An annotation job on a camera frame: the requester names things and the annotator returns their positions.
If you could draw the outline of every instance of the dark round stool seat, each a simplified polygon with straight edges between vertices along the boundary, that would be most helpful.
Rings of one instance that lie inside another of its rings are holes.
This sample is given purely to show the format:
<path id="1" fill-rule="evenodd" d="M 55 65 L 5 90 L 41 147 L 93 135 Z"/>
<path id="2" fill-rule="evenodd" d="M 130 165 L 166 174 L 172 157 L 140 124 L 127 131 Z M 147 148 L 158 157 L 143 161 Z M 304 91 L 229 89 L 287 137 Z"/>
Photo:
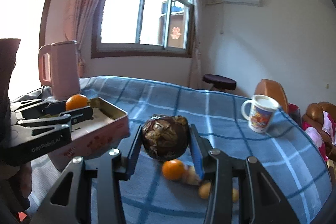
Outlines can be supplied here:
<path id="1" fill-rule="evenodd" d="M 235 80 L 220 75 L 203 75 L 203 81 L 219 90 L 235 90 L 237 87 Z"/>

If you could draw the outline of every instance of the white wall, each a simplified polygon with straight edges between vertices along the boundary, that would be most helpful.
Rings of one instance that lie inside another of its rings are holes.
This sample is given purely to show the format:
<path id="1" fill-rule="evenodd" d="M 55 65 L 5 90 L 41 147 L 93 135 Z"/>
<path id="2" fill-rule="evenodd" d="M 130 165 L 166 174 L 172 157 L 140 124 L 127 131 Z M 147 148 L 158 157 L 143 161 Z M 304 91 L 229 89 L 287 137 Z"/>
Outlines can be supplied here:
<path id="1" fill-rule="evenodd" d="M 64 12 L 68 0 L 51 0 L 46 25 L 45 43 L 66 40 L 63 31 Z M 82 54 L 86 62 L 84 77 L 116 75 L 188 84 L 190 58 L 175 57 L 111 57 L 91 59 L 92 24 L 86 32 Z"/>
<path id="2" fill-rule="evenodd" d="M 235 79 L 235 93 L 248 97 L 262 78 L 276 80 L 303 113 L 313 102 L 336 103 L 336 11 L 331 1 L 261 1 L 262 7 L 206 6 L 203 73 Z"/>

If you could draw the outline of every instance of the window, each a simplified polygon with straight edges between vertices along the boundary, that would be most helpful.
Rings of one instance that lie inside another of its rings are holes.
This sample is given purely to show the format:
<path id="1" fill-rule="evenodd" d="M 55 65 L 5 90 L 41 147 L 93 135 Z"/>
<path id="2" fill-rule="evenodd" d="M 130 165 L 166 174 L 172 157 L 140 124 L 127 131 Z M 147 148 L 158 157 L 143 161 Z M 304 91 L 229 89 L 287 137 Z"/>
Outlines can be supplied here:
<path id="1" fill-rule="evenodd" d="M 10 100 L 41 86 L 38 49 L 44 2 L 45 0 L 0 0 L 0 38 L 21 39 L 16 66 L 9 83 Z"/>
<path id="2" fill-rule="evenodd" d="M 127 55 L 186 56 L 192 0 L 101 0 L 92 58 Z"/>

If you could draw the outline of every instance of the white mug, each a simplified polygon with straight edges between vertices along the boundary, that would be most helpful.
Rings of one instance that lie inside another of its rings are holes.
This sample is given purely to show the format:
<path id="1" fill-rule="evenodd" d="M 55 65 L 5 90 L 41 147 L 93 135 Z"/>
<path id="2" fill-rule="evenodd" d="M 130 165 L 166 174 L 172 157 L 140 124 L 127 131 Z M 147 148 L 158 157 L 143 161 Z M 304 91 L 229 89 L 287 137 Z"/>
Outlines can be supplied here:
<path id="1" fill-rule="evenodd" d="M 252 104 L 249 116 L 245 112 L 245 107 L 248 103 Z M 249 121 L 250 129 L 257 133 L 264 133 L 271 124 L 273 115 L 279 106 L 279 103 L 271 97 L 253 95 L 251 100 L 247 100 L 242 104 L 241 113 Z"/>

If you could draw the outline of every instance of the brown leather sofa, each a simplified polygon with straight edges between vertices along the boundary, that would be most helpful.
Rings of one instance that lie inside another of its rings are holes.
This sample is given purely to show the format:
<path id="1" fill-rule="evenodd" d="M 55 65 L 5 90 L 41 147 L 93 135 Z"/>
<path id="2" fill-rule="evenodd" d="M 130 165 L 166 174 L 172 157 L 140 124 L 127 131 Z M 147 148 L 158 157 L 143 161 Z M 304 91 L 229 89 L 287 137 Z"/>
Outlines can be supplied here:
<path id="1" fill-rule="evenodd" d="M 322 130 L 324 123 L 323 111 L 328 112 L 331 117 L 336 120 L 336 106 L 328 102 L 320 102 L 318 104 L 310 104 L 307 107 L 306 114 L 303 115 L 302 120 L 306 121 L 314 127 L 321 135 L 325 144 L 325 151 L 327 157 L 336 161 L 336 146 L 332 144 L 331 137 Z"/>
<path id="2" fill-rule="evenodd" d="M 254 94 L 266 95 L 277 100 L 277 102 L 282 106 L 283 111 L 288 113 L 289 108 L 287 96 L 280 83 L 269 79 L 261 79 Z"/>

